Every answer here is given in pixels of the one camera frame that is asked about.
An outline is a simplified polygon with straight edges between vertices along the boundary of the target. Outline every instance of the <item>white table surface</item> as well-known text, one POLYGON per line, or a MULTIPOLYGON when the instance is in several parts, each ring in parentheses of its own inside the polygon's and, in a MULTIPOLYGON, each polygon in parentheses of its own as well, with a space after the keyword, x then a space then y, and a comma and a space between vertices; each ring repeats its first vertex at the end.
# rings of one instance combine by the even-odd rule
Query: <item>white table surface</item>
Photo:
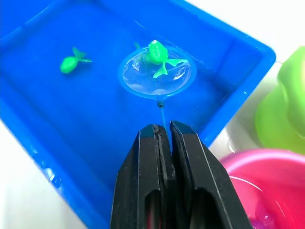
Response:
MULTIPOLYGON (((302 0, 189 2, 269 45, 279 62, 305 45, 302 0)), ((253 126, 255 107, 274 87, 280 66, 278 62, 274 64, 210 147, 218 158, 258 147, 253 126)), ((0 229, 85 228, 3 123, 0 123, 0 180, 0 229)))

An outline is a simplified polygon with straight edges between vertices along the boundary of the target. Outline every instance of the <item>green toy fish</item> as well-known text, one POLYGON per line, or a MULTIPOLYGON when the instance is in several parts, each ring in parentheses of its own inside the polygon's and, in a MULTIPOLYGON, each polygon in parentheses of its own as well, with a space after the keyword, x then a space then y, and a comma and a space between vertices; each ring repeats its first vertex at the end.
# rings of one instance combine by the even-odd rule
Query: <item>green toy fish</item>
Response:
POLYGON ((91 62, 91 60, 84 59, 85 53, 79 51, 77 48, 73 47, 73 52, 75 56, 66 57, 61 63, 61 72, 68 74, 76 68, 79 61, 81 62, 91 62))
POLYGON ((165 68, 166 63, 176 67, 179 63, 187 62, 187 60, 184 59, 168 59, 167 49, 156 40, 149 44, 148 49, 149 53, 145 56, 145 60, 156 65, 162 64, 162 67, 153 75, 154 79, 158 78, 160 75, 168 74, 165 68))

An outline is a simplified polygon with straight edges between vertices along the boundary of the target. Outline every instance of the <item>plastic toy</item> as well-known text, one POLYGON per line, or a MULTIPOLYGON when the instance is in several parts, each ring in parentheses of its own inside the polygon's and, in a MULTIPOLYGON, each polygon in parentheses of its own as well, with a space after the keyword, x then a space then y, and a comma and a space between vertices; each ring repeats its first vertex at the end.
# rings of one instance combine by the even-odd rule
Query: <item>plastic toy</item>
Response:
POLYGON ((283 63, 278 82, 258 107, 258 136, 267 148, 305 154, 305 46, 283 63))
POLYGON ((185 59, 168 59, 167 49, 158 41, 152 41, 149 46, 149 53, 145 56, 145 60, 156 65, 162 64, 162 67, 153 75, 153 78, 158 78, 161 75, 167 75, 165 67, 166 63, 176 67, 177 64, 187 62, 185 59))
POLYGON ((230 154, 220 162, 253 228, 304 228, 304 155, 280 149, 255 149, 230 154))
POLYGON ((68 73, 72 72, 76 68, 79 61, 80 62, 91 62, 91 60, 84 59, 84 57, 86 55, 84 52, 79 51, 75 47, 73 47, 72 50, 73 50, 75 56, 66 57, 62 61, 62 63, 61 63, 61 72, 62 73, 68 74, 68 73))

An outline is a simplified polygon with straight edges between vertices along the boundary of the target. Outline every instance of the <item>water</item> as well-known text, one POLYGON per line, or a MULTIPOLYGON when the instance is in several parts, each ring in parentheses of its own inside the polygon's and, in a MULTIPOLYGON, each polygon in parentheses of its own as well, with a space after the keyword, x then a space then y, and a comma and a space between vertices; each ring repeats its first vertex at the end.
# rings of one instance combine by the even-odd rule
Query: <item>water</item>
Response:
POLYGON ((50 2, 4 5, 1 118, 31 155, 37 152, 34 160, 52 170, 46 176, 85 224, 101 228, 137 132, 163 123, 156 101, 119 83, 119 66, 135 43, 158 40, 191 55, 196 79, 166 99, 164 123, 191 126, 207 145, 248 97, 240 91, 251 93, 267 72, 274 53, 186 2, 50 2), (92 62, 62 74, 60 64, 73 47, 92 62))
POLYGON ((254 229, 300 228, 304 185, 284 185, 230 176, 254 229))

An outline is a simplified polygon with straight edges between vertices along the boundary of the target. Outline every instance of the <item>toy fish fin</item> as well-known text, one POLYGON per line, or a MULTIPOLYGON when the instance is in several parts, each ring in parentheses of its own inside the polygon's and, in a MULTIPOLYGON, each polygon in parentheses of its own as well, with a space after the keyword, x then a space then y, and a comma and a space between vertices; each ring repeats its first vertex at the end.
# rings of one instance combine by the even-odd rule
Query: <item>toy fish fin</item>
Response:
POLYGON ((167 70, 165 68, 165 63, 162 64, 162 67, 153 75, 153 78, 156 79, 160 75, 167 75, 167 70))
POLYGON ((86 53, 79 51, 75 47, 73 47, 72 50, 74 52, 74 55, 75 55, 76 59, 78 59, 78 60, 82 60, 85 57, 85 55, 86 55, 86 53))
POLYGON ((187 60, 185 60, 185 59, 168 59, 166 62, 169 63, 170 65, 176 67, 177 64, 185 63, 185 62, 187 62, 187 60))

